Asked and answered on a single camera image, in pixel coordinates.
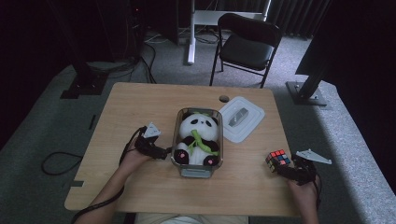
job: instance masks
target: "stuffed panda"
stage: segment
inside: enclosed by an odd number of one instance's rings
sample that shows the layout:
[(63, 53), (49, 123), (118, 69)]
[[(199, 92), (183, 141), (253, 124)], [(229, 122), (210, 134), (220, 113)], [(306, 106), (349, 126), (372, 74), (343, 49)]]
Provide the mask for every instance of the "stuffed panda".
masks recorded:
[(205, 114), (185, 114), (180, 123), (181, 142), (174, 153), (180, 164), (215, 166), (219, 163), (219, 123)]

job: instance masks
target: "stand base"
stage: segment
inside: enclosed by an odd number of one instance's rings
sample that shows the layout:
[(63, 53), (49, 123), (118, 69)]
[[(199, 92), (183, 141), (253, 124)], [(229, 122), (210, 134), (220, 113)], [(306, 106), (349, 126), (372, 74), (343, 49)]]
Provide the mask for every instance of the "stand base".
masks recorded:
[(75, 77), (73, 83), (70, 85), (69, 90), (64, 91), (61, 99), (77, 99), (80, 95), (100, 95), (106, 85), (108, 73), (96, 73), (95, 79), (90, 84), (80, 85), (78, 76)]
[(297, 105), (320, 105), (320, 106), (326, 106), (327, 103), (323, 99), (323, 96), (321, 95), (319, 89), (317, 89), (314, 94), (309, 98), (309, 99), (304, 99), (299, 96), (299, 91), (301, 87), (304, 85), (303, 82), (286, 82), (286, 86), (289, 89), (291, 98), (293, 99), (293, 102)]

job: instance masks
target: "chair seat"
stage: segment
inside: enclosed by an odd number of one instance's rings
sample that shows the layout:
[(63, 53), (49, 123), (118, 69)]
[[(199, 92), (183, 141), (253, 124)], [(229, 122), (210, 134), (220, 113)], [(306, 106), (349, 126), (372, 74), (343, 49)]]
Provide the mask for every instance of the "chair seat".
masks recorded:
[(246, 40), (238, 35), (230, 35), (219, 57), (224, 62), (261, 71), (269, 62), (273, 50), (274, 48), (270, 45)]

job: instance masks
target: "carpeted floor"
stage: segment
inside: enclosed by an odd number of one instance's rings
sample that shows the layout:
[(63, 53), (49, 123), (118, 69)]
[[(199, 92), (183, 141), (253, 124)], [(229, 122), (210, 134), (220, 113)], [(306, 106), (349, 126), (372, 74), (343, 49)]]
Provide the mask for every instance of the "carpeted floor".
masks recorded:
[[(200, 37), (215, 40), (212, 35)], [(323, 178), (320, 223), (395, 223), (395, 196), (336, 88), (320, 83), (319, 90), (328, 102), (326, 107), (295, 105), (289, 95), (286, 81), (306, 80), (306, 76), (296, 76), (294, 72), (309, 43), (298, 37), (284, 37), (264, 88), (275, 95), (290, 150), (311, 148), (333, 161), (332, 165), (316, 163)], [(151, 72), (157, 83), (208, 85), (215, 45), (198, 42), (195, 64), (187, 65), (188, 45), (183, 40), (179, 46), (161, 39), (149, 44), (155, 48)], [(150, 64), (153, 49), (145, 46), (142, 56)], [(106, 69), (119, 64), (91, 65)], [(260, 77), (225, 69), (223, 74), (215, 76), (214, 86), (259, 87)], [(64, 208), (64, 200), (78, 168), (64, 175), (51, 176), (41, 171), (41, 162), (55, 151), (82, 156), (112, 85), (119, 81), (148, 81), (146, 66), (140, 62), (133, 70), (110, 74), (102, 95), (60, 99), (74, 76), (69, 66), (51, 81), (29, 116), (1, 150), (0, 223), (69, 223), (75, 212)], [(78, 158), (57, 156), (46, 163), (46, 169), (62, 171), (76, 161)], [(114, 223), (122, 223), (123, 216), (117, 214)], [(300, 222), (299, 218), (250, 218), (250, 223)]]

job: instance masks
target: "rubik's cube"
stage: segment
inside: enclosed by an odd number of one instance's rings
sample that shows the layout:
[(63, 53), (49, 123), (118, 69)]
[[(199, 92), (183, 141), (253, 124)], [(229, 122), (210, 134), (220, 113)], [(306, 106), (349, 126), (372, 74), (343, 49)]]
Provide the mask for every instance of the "rubik's cube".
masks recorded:
[(271, 172), (275, 172), (276, 167), (279, 165), (288, 165), (290, 163), (290, 159), (283, 149), (271, 152), (268, 154), (265, 161), (267, 162), (268, 167), (270, 167)]

